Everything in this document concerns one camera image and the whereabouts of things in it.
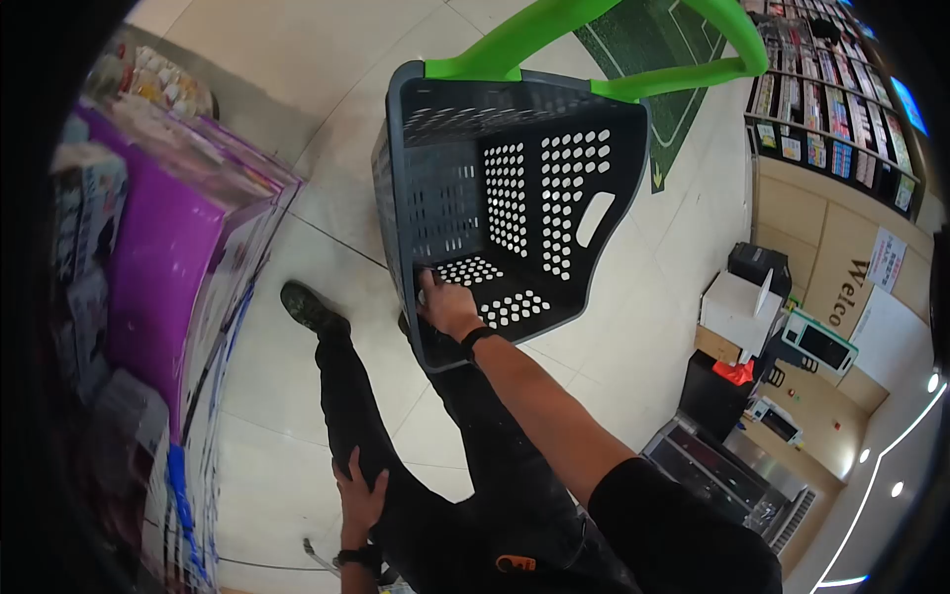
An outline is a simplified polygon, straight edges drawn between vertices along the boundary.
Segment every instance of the shoe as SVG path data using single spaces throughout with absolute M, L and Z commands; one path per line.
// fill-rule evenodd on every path
M 296 280 L 288 280 L 280 289 L 280 302 L 294 321 L 317 336 L 342 331 L 350 335 L 350 322 L 320 301 L 316 292 Z
M 409 338 L 409 323 L 406 321 L 406 314 L 399 312 L 399 319 L 396 321 L 396 325 L 399 326 L 399 332 L 403 333 L 403 336 Z

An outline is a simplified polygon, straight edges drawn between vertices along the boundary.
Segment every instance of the sleeve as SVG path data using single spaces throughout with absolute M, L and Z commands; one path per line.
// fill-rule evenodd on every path
M 631 458 L 607 473 L 587 511 L 644 592 L 782 592 L 765 541 Z

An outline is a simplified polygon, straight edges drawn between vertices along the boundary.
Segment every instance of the purple display box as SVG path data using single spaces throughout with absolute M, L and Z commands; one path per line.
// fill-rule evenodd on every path
M 180 152 L 165 163 L 167 146 L 142 138 L 133 143 L 128 130 L 102 114 L 76 111 L 89 124 L 91 140 L 122 156 L 128 170 L 128 198 L 106 270 L 106 356 L 161 394 L 171 440 L 179 443 L 188 380 L 195 375 L 189 367 L 207 362 L 222 323 L 216 316 L 229 314 L 222 310 L 237 302 L 234 293 L 239 298 L 238 285 L 249 277 L 252 258 L 233 257 L 235 242 L 229 240 L 240 236 L 245 255 L 259 251 L 264 235 L 255 231 L 272 213 L 277 189 L 270 186 L 269 195 L 246 191 L 233 184 L 234 171 L 230 179 L 208 175 L 207 162 L 198 163 L 204 169 L 186 182 L 181 177 L 188 175 L 169 173 L 188 165 Z
M 289 165 L 276 157 L 262 152 L 253 144 L 245 141 L 231 130 L 223 127 L 207 116 L 183 121 L 221 150 L 233 154 L 242 163 L 252 167 L 255 171 L 280 186 L 280 194 L 277 197 L 276 203 L 277 210 L 268 222 L 265 230 L 265 237 L 267 239 L 261 245 L 260 253 L 257 258 L 256 272 L 259 272 L 260 268 L 270 257 L 269 252 L 274 239 L 274 233 L 283 221 L 294 199 L 300 194 L 303 188 L 303 180 L 291 172 Z

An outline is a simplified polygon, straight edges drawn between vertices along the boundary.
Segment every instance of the shopping basket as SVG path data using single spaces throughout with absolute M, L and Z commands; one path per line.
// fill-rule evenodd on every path
M 644 99 L 766 70 L 762 40 L 735 0 L 684 2 L 738 58 L 613 81 L 519 68 L 618 1 L 539 0 L 459 56 L 407 62 L 392 75 L 372 170 L 389 272 L 426 371 L 466 360 L 416 315 L 422 268 L 469 287 L 484 322 L 512 342 L 579 316 L 646 168 Z

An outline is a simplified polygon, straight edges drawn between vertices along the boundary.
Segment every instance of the black watch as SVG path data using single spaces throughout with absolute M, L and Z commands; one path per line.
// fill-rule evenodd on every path
M 475 353 L 472 351 L 472 349 L 475 348 L 475 343 L 486 336 L 493 335 L 498 335 L 494 328 L 482 326 L 481 328 L 476 328 L 475 330 L 469 332 L 468 335 L 462 339 L 462 342 L 459 344 L 462 345 L 462 351 L 465 353 L 465 358 L 468 359 L 469 363 L 475 363 Z
M 376 545 L 361 546 L 356 550 L 344 548 L 336 553 L 333 558 L 333 566 L 340 568 L 347 563 L 359 563 L 372 572 L 372 576 L 379 579 L 380 568 L 383 564 L 383 556 Z

